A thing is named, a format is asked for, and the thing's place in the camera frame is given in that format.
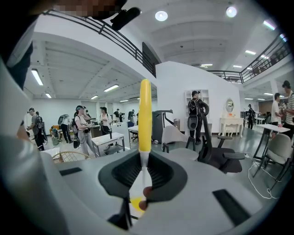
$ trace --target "gray pants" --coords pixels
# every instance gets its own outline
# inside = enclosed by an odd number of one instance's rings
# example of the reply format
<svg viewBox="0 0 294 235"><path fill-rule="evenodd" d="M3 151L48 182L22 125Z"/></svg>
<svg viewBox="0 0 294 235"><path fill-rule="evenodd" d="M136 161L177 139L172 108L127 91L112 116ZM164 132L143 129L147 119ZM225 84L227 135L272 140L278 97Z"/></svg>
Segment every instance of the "gray pants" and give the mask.
<svg viewBox="0 0 294 235"><path fill-rule="evenodd" d="M86 155L89 155L88 146L90 147L91 151L94 152L93 144L92 144L92 136L91 133L84 133L84 131L78 132L78 138L80 140L80 146L82 147L82 152Z"/></svg>

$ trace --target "fluorescent light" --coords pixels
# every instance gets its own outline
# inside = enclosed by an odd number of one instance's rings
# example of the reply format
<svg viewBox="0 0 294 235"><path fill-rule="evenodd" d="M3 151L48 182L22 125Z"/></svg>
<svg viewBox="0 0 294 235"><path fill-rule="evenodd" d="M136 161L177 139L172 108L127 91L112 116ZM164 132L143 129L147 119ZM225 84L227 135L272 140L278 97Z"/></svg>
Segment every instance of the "fluorescent light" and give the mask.
<svg viewBox="0 0 294 235"><path fill-rule="evenodd" d="M284 42L287 41L287 39L285 38L285 35L284 35L284 34L281 34L281 35L280 35L280 38L283 39Z"/></svg>
<svg viewBox="0 0 294 235"><path fill-rule="evenodd" d="M256 52L249 51L249 50L246 50L245 52L248 53L248 54L252 54L252 55L255 55L256 54Z"/></svg>
<svg viewBox="0 0 294 235"><path fill-rule="evenodd" d="M266 25L267 27L269 27L270 29L275 30L275 27L272 26L269 22L264 21L263 24Z"/></svg>
<svg viewBox="0 0 294 235"><path fill-rule="evenodd" d="M117 88L117 87L119 87L119 85L115 84L114 86L109 87L109 88L107 88L107 89L104 90L104 91L105 91L105 92L108 92L108 91L113 90L114 88Z"/></svg>
<svg viewBox="0 0 294 235"><path fill-rule="evenodd" d="M265 55L261 55L261 58L268 59L269 57L267 57L267 56L265 56Z"/></svg>
<svg viewBox="0 0 294 235"><path fill-rule="evenodd" d="M39 76L38 70L37 70L37 69L32 69L32 74L33 74L33 76L35 77L35 79L37 80L38 84L39 84L40 86L43 86L43 83L42 83L42 81L41 81L41 79L40 79L40 76Z"/></svg>
<svg viewBox="0 0 294 235"><path fill-rule="evenodd" d="M165 11L158 11L156 14L155 14L155 18L158 20L158 21L165 21L167 18L168 18L168 15Z"/></svg>
<svg viewBox="0 0 294 235"><path fill-rule="evenodd" d="M226 10L226 15L230 18L233 18L237 15L237 9L233 6L230 6Z"/></svg>

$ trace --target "balcony railing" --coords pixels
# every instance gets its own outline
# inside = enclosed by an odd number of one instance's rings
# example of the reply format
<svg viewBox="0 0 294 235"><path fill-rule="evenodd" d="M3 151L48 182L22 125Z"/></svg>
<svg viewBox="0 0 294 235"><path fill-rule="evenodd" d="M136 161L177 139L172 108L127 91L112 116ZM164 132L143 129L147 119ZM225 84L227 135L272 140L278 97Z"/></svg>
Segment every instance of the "balcony railing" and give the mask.
<svg viewBox="0 0 294 235"><path fill-rule="evenodd" d="M83 25L98 34L108 38L115 44L123 48L131 56L133 56L138 62L140 62L153 76L156 77L155 64L151 63L148 55L141 52L131 41L129 41L120 32L115 31L111 26L103 20L94 20L90 17L75 17L66 13L50 10L43 13L43 15L59 17L71 22Z"/></svg>
<svg viewBox="0 0 294 235"><path fill-rule="evenodd" d="M236 71L208 70L208 72L211 72L230 83L243 83L241 73Z"/></svg>
<svg viewBox="0 0 294 235"><path fill-rule="evenodd" d="M287 38L281 34L241 72L243 82L247 82L258 74L272 67L291 53Z"/></svg>

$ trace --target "yellow handle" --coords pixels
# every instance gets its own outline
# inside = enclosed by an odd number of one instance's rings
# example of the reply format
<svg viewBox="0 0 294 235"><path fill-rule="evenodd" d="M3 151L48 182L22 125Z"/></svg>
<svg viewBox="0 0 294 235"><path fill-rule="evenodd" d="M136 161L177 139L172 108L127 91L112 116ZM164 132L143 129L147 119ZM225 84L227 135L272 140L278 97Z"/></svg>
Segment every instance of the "yellow handle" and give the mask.
<svg viewBox="0 0 294 235"><path fill-rule="evenodd" d="M151 109L151 84L148 79L141 82L140 108L138 119L139 150L151 150L152 109Z"/></svg>

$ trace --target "white vanity table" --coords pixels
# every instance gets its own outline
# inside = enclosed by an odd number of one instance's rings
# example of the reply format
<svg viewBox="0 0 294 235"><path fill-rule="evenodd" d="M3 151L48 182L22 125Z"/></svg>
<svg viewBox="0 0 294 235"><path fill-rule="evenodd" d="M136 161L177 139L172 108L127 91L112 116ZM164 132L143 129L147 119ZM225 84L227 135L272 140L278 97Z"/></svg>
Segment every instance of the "white vanity table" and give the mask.
<svg viewBox="0 0 294 235"><path fill-rule="evenodd" d="M226 130L228 128L232 129L232 133L240 132L241 138L242 131L243 131L243 118L240 118L240 113L236 114L234 112L234 103L231 99L228 99L225 103L225 108L222 117L220 118L220 132L219 135L222 133L226 135Z"/></svg>

